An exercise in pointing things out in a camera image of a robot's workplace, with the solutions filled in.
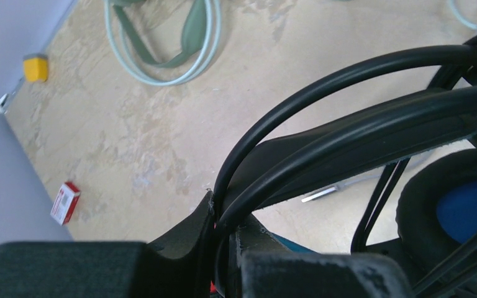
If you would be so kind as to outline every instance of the small red box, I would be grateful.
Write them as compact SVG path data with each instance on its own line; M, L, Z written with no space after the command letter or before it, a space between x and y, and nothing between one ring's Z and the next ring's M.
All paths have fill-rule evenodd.
M81 191L72 182L67 181L61 185L52 211L50 211L50 215L58 224L64 225L70 220L80 195Z

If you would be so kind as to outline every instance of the green bag strap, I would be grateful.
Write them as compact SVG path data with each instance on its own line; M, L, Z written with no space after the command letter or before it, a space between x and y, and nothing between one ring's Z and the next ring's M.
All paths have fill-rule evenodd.
M144 0L111 0L114 12L120 20L121 26L127 34L136 54L140 59L149 65L160 68L174 68L184 64L189 57L202 49L204 38L206 36L206 5L204 0L194 0L193 6L189 11L186 22L182 29L181 47L182 51L168 62L160 63L154 59L153 55L147 50L140 35L132 25L129 17L124 11L124 6L129 6L136 2Z

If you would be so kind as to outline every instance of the headphones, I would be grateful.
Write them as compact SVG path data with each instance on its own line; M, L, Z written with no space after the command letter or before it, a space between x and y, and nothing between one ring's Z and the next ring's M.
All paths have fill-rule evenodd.
M376 76L440 65L426 90L305 132L263 140L305 107ZM472 87L453 90L460 78ZM428 165L403 189L399 238L366 245L410 157L457 140L473 150ZM415 48L372 58L303 88L263 116L217 176L214 282L225 291L228 236L255 209L384 166L354 233L352 253L379 253L405 272L419 297L477 297L477 36L464 45Z

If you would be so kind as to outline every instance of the floor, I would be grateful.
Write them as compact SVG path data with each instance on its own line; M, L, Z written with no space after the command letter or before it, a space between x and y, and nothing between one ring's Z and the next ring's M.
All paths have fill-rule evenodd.
M68 179L82 190L68 224L76 240L153 240L197 206L235 142L292 93L376 55L462 43L474 33L456 21L446 1L222 5L225 32L215 62L188 84L158 88L134 80L116 61L105 36L102 1L80 0L48 48L50 79L18 92L6 117L47 192L55 196ZM147 1L131 9L140 30L160 41L160 48L154 47L159 55L178 51L189 5ZM468 12L477 17L477 5ZM389 74L340 91L268 138L420 90L435 70ZM429 161L467 146L445 146ZM421 167L400 182L370 242L397 236L399 191ZM347 252L374 183L305 204L292 199L255 215L268 229L313 250Z

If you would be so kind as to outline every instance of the black cable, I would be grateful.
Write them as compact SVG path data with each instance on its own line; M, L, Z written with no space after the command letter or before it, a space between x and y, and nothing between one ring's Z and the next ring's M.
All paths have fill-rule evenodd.
M464 43L465 45L477 46L477 35ZM451 90L458 80L465 74L469 66L443 65L436 72L427 88L444 88Z
M392 174L392 177L390 178L389 183L387 184L383 194L381 195L381 199L376 205L376 209L372 213L372 216L370 217L370 220L368 221L368 225L363 231L363 235L361 236L361 241L359 242L358 251L366 251L366 241L368 240L368 236L370 235L370 232L372 231L374 224L376 224L379 214L383 210L383 207L385 206L386 201L392 194L394 187L396 187L396 184L398 183L399 178L401 178L401 175L405 171L405 168L407 167L409 160L411 159L405 158L404 160L401 160L397 164L397 166L394 168L394 173Z
M336 71L293 94L264 115L233 147L217 176L214 200L217 216L227 186L242 160L273 129L314 102L353 84L395 71L434 65L477 66L477 47L442 45L378 56Z
M381 193L383 192L383 189L385 189L390 176L394 172L394 169L398 163L391 163L390 165L386 165L385 168L383 169L383 172L381 173L381 177L379 177L378 183L376 184L376 187L374 188L374 191L372 192L372 196L370 197L370 200L368 201L368 205L366 206L365 213L363 213L363 217L359 221L359 224L357 225L357 228L355 229L354 235L352 237L352 244L350 245L350 252L351 253L358 253L361 252L359 250L359 247L361 247L361 238L363 236L363 233L365 232L366 225L368 224L368 220L370 219L370 216L372 215L372 212L374 211L374 208L376 207L376 204L379 201L379 197L381 196Z
M445 258L441 263L436 265L427 275L425 275L412 289L415 294L421 293L447 271L451 270L457 263L461 262L468 255L477 249L477 233L474 234L464 244L460 245L450 256Z
M330 132L285 158L249 185L220 217L212 243L223 243L223 239L247 215L308 166L328 161L347 148L363 145L405 127L475 111L477 87L463 88L430 94L404 104L400 102ZM220 262L219 254L216 255L216 262Z
M459 287L464 282L468 281L469 279L477 276L477 262L472 264L471 266L467 267L464 271L462 271L458 276L453 278L451 281L446 283L439 289L436 289L430 293L424 294L422 293L423 297L430 297L430 298L437 298L442 297L447 292Z

